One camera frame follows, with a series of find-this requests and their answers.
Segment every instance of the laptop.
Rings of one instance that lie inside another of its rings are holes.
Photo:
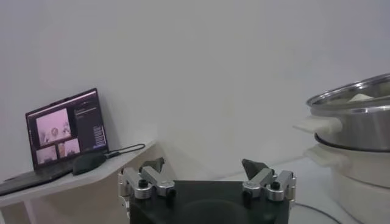
[[[108,152],[97,89],[26,113],[34,171],[0,184],[0,196],[52,182],[73,169],[79,155]]]

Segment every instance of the pot lid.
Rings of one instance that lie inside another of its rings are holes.
[[[307,100],[317,110],[351,109],[352,112],[390,110],[390,73],[354,82]]]

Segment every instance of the white table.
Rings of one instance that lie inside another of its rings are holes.
[[[297,176],[296,200],[298,203],[325,211],[343,224],[359,224],[333,199],[332,178],[329,168],[319,167],[308,158],[271,166],[271,168],[275,169],[277,173],[282,170],[294,172]],[[242,172],[221,180],[243,181],[247,180],[247,177]],[[301,223],[329,224],[335,222],[315,211],[295,206],[290,212],[289,224]]]
[[[19,202],[24,202],[26,207],[27,214],[29,216],[31,224],[36,224],[37,221],[34,216],[34,210],[32,209],[31,200],[38,197],[43,197],[49,194],[55,194],[61,191],[66,191],[75,187],[80,187],[88,184],[92,184],[107,178],[111,174],[117,172],[120,168],[125,166],[128,162],[136,158],[139,154],[145,152],[147,149],[151,148],[155,141],[143,142],[146,146],[144,149],[126,153],[112,159],[107,160],[100,167],[89,171],[87,173],[73,176],[71,173],[65,175],[64,177],[59,178],[48,184],[44,184],[37,187],[28,188],[23,191],[18,191],[12,194],[4,195],[0,197],[0,208],[12,205]],[[0,224],[2,224],[3,219],[0,213]]]

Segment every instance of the black base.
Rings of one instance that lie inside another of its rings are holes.
[[[173,203],[153,194],[130,199],[131,224],[287,224],[289,201],[269,201],[264,191],[245,206],[240,181],[175,181]]]

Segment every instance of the pot rim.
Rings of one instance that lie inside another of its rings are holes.
[[[358,94],[359,91],[362,92],[364,90],[368,90],[369,88],[373,88],[375,85],[386,82],[390,83],[390,73],[378,75],[358,82],[353,82],[348,85],[326,91],[308,99],[306,104],[314,110],[349,114],[388,111],[390,110],[390,94],[362,101],[337,104],[323,103],[324,101],[328,101],[332,98],[337,99],[337,97],[340,97],[345,93],[356,91],[356,94]]]

